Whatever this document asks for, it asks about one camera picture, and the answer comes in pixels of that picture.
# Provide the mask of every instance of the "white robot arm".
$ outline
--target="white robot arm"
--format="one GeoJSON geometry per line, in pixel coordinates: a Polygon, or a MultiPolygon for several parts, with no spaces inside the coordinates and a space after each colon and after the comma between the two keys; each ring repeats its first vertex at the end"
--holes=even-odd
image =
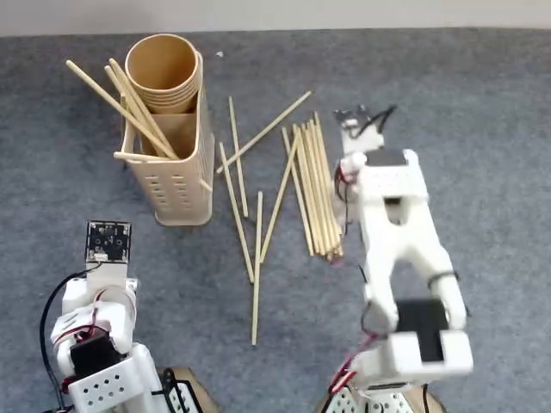
{"type": "Polygon", "coordinates": [[[148,349],[133,342],[138,282],[127,278],[130,237],[128,223],[88,224],[86,278],[66,282],[50,336],[63,391],[77,413],[202,413],[191,383],[171,369],[159,376],[148,349]]]}
{"type": "Polygon", "coordinates": [[[360,407],[384,401],[396,411],[404,403],[401,392],[470,373],[473,357],[464,331],[466,306],[436,233],[418,156],[384,146],[381,125],[392,112],[336,112],[344,157],[335,174],[335,209],[343,225],[361,226],[367,302],[362,327],[371,343],[345,363],[330,391],[360,407]],[[413,265],[432,299],[394,299],[390,281],[398,260],[413,265]]]}

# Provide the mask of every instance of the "floor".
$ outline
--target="floor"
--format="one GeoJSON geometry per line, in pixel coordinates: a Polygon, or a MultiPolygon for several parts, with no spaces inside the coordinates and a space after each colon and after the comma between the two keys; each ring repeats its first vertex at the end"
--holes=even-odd
{"type": "MultiPolygon", "coordinates": [[[[360,339],[358,232],[345,239],[339,265],[310,258],[289,186],[263,266],[252,348],[251,287],[224,182],[214,183],[207,225],[156,224],[130,171],[112,157],[120,118],[65,68],[71,58],[108,85],[108,58],[122,61],[139,37],[0,39],[0,410],[54,406],[40,364],[42,307],[65,275],[83,267],[86,220],[119,219],[133,223],[130,273],[141,281],[134,336],[160,366],[191,366],[228,413],[313,411],[360,339]]],[[[431,388],[452,413],[548,407],[551,32],[188,37],[205,57],[214,131],[228,149],[228,96],[245,142],[313,90],[284,125],[318,110],[331,162],[341,151],[334,109],[399,105],[387,142],[418,152],[436,228],[473,313],[474,373],[431,388]]],[[[284,163],[278,131],[244,156],[250,205],[262,190],[271,210],[284,163]]],[[[253,221],[245,221],[250,249],[253,221]]],[[[393,285],[397,296],[425,293],[406,265],[393,285]]],[[[56,304],[49,328],[58,313],[56,304]]]]}

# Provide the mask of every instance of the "red wire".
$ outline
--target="red wire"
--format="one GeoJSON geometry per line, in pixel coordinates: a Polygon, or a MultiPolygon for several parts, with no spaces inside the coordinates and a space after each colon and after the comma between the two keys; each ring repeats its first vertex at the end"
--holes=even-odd
{"type": "Polygon", "coordinates": [[[84,330],[84,329],[88,329],[88,331],[90,331],[90,329],[99,329],[101,331],[104,331],[107,333],[107,331],[105,329],[103,329],[102,327],[98,327],[97,325],[94,325],[94,324],[86,324],[86,325],[79,325],[78,327],[75,327],[74,329],[70,329],[70,330],[67,330],[65,333],[63,333],[61,336],[59,336],[58,338],[55,339],[55,342],[53,343],[53,345],[55,346],[58,342],[60,342],[63,338],[67,337],[67,336],[70,336],[71,334],[74,334],[74,333],[77,333],[79,332],[80,330],[84,330]]]}
{"type": "Polygon", "coordinates": [[[95,307],[94,311],[92,312],[92,327],[88,329],[89,336],[94,333],[94,328],[96,327],[96,315],[97,315],[97,307],[95,307]]]}
{"type": "Polygon", "coordinates": [[[360,354],[360,352],[362,352],[367,346],[369,346],[370,344],[372,344],[375,340],[377,339],[377,335],[376,334],[372,334],[370,336],[368,336],[367,340],[365,341],[365,343],[360,347],[360,349],[355,352],[352,356],[350,356],[344,363],[343,365],[337,370],[337,372],[335,373],[335,376],[333,377],[333,380],[331,381],[331,383],[329,384],[329,392],[331,393],[335,393],[337,391],[340,391],[345,385],[346,383],[352,379],[352,377],[354,377],[356,375],[357,372],[349,372],[348,371],[348,367],[350,366],[350,363],[352,362],[352,360],[354,359],[354,357],[356,357],[358,354],[360,354]],[[336,391],[334,391],[334,387],[337,385],[338,381],[342,378],[342,377],[346,377],[346,376],[349,376],[349,377],[346,377],[346,380],[344,381],[344,383],[342,383],[342,385],[340,385],[338,387],[338,389],[336,391]]]}
{"type": "Polygon", "coordinates": [[[346,384],[350,381],[350,379],[352,379],[354,376],[356,376],[356,373],[357,372],[347,372],[343,378],[341,379],[341,382],[339,383],[339,385],[337,386],[333,386],[331,388],[331,394],[336,394],[336,393],[339,393],[341,391],[341,389],[343,387],[346,386],[346,384]]]}

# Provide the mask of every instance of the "black cable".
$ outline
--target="black cable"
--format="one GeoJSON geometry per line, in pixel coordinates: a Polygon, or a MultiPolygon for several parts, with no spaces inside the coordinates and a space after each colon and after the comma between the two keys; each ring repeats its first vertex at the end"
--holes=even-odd
{"type": "Polygon", "coordinates": [[[427,400],[427,391],[429,390],[429,385],[423,386],[423,405],[424,413],[430,413],[429,411],[429,401],[427,400]]]}
{"type": "Polygon", "coordinates": [[[382,133],[383,128],[385,127],[385,123],[387,123],[388,117],[396,110],[397,106],[392,105],[390,108],[383,110],[382,112],[379,112],[376,114],[373,118],[369,119],[366,123],[362,125],[360,130],[356,134],[356,138],[358,138],[368,127],[373,125],[376,121],[381,119],[381,123],[377,126],[377,132],[382,133]]]}
{"type": "Polygon", "coordinates": [[[59,382],[55,377],[55,374],[52,370],[52,365],[50,364],[50,361],[48,360],[48,354],[46,352],[46,319],[48,317],[48,312],[50,311],[50,307],[52,306],[52,302],[55,299],[55,297],[58,295],[59,291],[67,284],[70,280],[73,280],[75,278],[81,278],[83,275],[89,273],[90,271],[93,271],[97,268],[100,268],[102,263],[100,262],[98,265],[96,265],[93,268],[85,269],[84,271],[81,271],[79,273],[73,273],[71,275],[66,276],[57,287],[55,287],[50,294],[50,297],[48,297],[48,301],[46,302],[46,305],[44,305],[44,310],[42,311],[42,316],[40,317],[40,353],[42,355],[42,363],[44,364],[44,368],[46,369],[46,373],[48,373],[48,377],[50,378],[50,381],[52,382],[53,390],[55,391],[56,398],[58,399],[58,405],[59,405],[59,411],[61,412],[68,412],[72,409],[72,406],[65,406],[65,403],[63,401],[63,394],[61,393],[61,388],[59,387],[59,382]]]}
{"type": "Polygon", "coordinates": [[[368,277],[365,275],[365,271],[363,270],[363,267],[360,264],[358,264],[358,268],[360,269],[360,272],[362,273],[363,280],[367,284],[368,283],[368,277]]]}
{"type": "Polygon", "coordinates": [[[381,123],[377,127],[377,132],[382,133],[383,128],[385,127],[385,123],[387,123],[387,120],[391,114],[393,114],[394,110],[396,110],[397,106],[392,105],[390,108],[387,109],[385,114],[382,117],[381,123]]]}

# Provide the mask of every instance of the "wooden base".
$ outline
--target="wooden base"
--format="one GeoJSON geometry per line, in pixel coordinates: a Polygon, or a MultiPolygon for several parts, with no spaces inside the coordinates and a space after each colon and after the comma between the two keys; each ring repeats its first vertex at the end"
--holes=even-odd
{"type": "Polygon", "coordinates": [[[193,387],[197,401],[201,406],[203,413],[219,413],[218,406],[214,402],[213,398],[208,394],[207,389],[197,380],[193,371],[188,367],[172,367],[177,380],[187,380],[193,387]]]}

